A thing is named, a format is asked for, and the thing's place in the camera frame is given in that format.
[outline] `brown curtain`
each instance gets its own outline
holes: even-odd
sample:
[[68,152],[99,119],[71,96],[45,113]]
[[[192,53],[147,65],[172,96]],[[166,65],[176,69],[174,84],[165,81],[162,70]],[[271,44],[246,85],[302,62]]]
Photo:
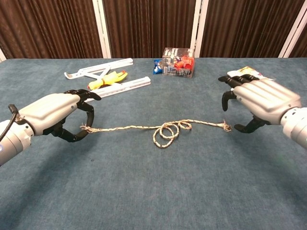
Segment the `brown curtain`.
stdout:
[[159,58],[190,47],[195,0],[103,0],[113,58]]
[[278,57],[305,0],[209,0],[201,57]]
[[0,0],[6,58],[102,58],[92,0]]
[[303,29],[289,57],[307,58],[307,26],[305,26],[305,28]]

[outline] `product box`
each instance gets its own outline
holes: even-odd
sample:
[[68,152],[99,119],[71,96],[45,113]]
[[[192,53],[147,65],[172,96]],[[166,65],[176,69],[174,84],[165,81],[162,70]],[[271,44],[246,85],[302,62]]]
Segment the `product box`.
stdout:
[[162,56],[163,75],[192,78],[194,63],[194,49],[165,48]]

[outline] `rope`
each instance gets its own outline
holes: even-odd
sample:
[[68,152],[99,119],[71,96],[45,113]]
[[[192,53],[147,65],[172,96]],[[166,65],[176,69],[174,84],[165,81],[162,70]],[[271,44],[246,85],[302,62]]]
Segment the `rope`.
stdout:
[[[129,129],[129,128],[138,128],[138,129],[156,129],[156,131],[153,134],[153,142],[155,143],[156,146],[159,148],[167,148],[172,144],[175,138],[178,137],[179,135],[179,128],[182,129],[192,129],[192,125],[190,123],[199,123],[203,125],[208,125],[208,126],[214,126],[214,127],[220,127],[226,132],[231,131],[231,126],[228,125],[225,121],[223,123],[210,123],[210,122],[205,122],[205,121],[198,121],[198,120],[191,120],[191,119],[184,119],[180,121],[170,121],[170,122],[165,122],[161,126],[126,126],[126,127],[116,127],[116,128],[92,128],[88,126],[80,126],[82,130],[86,130],[88,133],[95,133],[95,132],[109,132],[109,131],[116,131],[116,130],[124,130],[124,129]],[[176,133],[170,128],[170,127],[175,127],[176,128]],[[170,136],[165,136],[162,131],[163,129],[167,129],[171,135]],[[165,145],[161,145],[157,140],[156,140],[156,135],[159,132],[160,136],[166,140],[169,140],[168,143]]]

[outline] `robotic arm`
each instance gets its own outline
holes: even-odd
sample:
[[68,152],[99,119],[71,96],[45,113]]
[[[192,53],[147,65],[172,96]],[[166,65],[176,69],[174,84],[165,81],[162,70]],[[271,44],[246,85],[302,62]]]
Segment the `robotic arm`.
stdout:
[[77,108],[87,113],[87,126],[92,126],[94,108],[84,102],[88,98],[101,97],[87,90],[70,90],[47,95],[20,111],[9,105],[13,113],[11,120],[0,123],[0,166],[31,145],[32,136],[52,134],[68,142],[82,140],[88,132],[72,134],[63,128],[66,117]]
[[228,100],[237,99],[253,114],[246,125],[235,125],[242,133],[252,133],[264,125],[282,125],[283,133],[307,149],[307,108],[302,108],[300,96],[268,79],[252,75],[223,76],[219,81],[233,88],[222,96],[222,108]]

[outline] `yellow toy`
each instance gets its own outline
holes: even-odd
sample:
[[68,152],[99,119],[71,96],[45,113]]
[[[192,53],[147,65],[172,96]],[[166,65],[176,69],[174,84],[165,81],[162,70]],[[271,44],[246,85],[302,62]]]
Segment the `yellow toy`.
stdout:
[[99,89],[103,85],[112,85],[115,82],[123,80],[128,73],[126,71],[122,71],[120,73],[116,73],[115,71],[103,76],[101,79],[97,79],[88,84],[87,88],[90,90]]

